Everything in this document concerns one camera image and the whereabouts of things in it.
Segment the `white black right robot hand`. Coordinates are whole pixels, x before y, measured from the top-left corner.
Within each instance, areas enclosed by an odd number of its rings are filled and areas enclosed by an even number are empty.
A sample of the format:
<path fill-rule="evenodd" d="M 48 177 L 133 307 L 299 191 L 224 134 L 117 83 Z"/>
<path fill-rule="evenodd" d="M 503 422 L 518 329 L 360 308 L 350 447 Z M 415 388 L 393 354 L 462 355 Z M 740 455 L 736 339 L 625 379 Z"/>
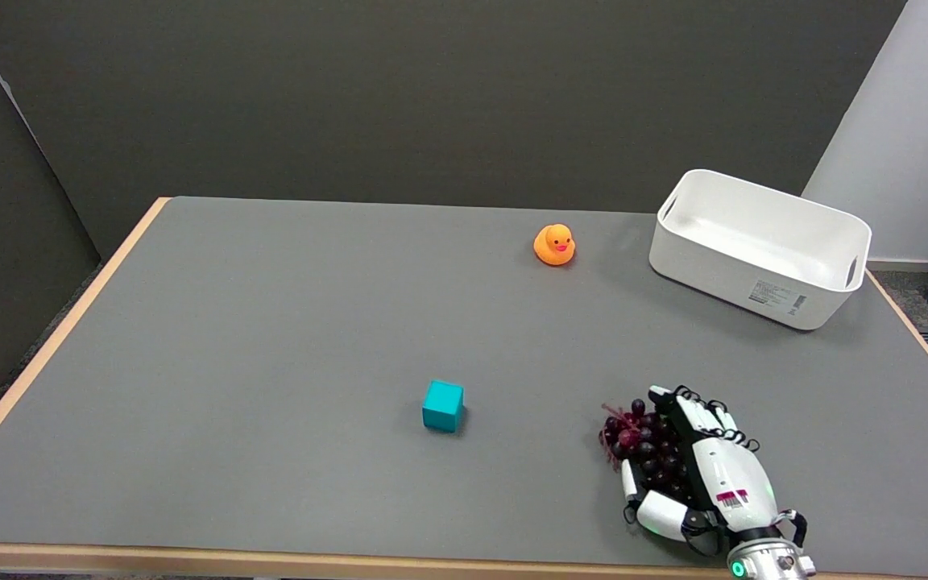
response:
<path fill-rule="evenodd" d="M 737 579 L 807 578 L 806 518 L 781 510 L 760 444 L 729 408 L 680 385 L 651 386 L 629 408 L 607 407 L 599 434 L 621 477 L 629 528 L 725 557 Z"/>

